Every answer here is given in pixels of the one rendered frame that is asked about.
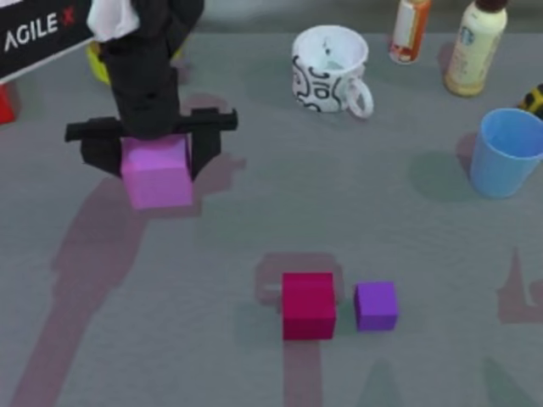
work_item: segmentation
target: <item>blue cup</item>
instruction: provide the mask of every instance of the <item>blue cup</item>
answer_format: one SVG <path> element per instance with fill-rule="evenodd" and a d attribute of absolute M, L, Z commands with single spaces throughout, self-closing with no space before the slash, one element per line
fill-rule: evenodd
<path fill-rule="evenodd" d="M 481 122 L 470 178 L 488 198 L 517 192 L 543 159 L 543 120 L 520 109 L 496 109 Z"/>

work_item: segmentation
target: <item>red object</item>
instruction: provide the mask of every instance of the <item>red object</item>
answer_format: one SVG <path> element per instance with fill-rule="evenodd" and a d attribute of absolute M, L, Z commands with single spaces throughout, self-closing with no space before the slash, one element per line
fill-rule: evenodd
<path fill-rule="evenodd" d="M 283 340 L 332 339 L 335 305 L 332 272 L 283 274 Z"/>
<path fill-rule="evenodd" d="M 0 125 L 15 121 L 14 108 L 9 101 L 8 90 L 5 85 L 0 85 Z"/>

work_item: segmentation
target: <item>red x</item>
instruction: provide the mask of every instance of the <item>red x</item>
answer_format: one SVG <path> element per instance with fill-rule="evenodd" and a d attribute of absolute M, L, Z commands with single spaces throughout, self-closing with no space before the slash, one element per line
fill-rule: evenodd
<path fill-rule="evenodd" d="M 68 8 L 65 8 L 62 10 L 62 25 L 72 25 L 76 22 L 76 18 L 74 16 L 76 10 L 74 6 L 69 6 Z"/>

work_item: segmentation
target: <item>bottle cap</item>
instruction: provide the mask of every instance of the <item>bottle cap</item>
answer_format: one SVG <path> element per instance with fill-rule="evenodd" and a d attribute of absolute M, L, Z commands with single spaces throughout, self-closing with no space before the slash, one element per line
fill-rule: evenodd
<path fill-rule="evenodd" d="M 475 0 L 475 5 L 481 11 L 497 13 L 507 6 L 508 0 Z"/>

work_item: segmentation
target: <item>large purple block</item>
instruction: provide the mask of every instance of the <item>large purple block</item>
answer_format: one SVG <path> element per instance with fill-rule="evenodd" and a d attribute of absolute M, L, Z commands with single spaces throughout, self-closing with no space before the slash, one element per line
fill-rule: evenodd
<path fill-rule="evenodd" d="M 183 135 L 155 141 L 126 138 L 122 180 L 134 209 L 171 208 L 193 203 L 188 141 Z"/>
<path fill-rule="evenodd" d="M 393 282 L 359 282 L 355 286 L 356 327 L 363 331 L 392 331 L 398 321 Z"/>

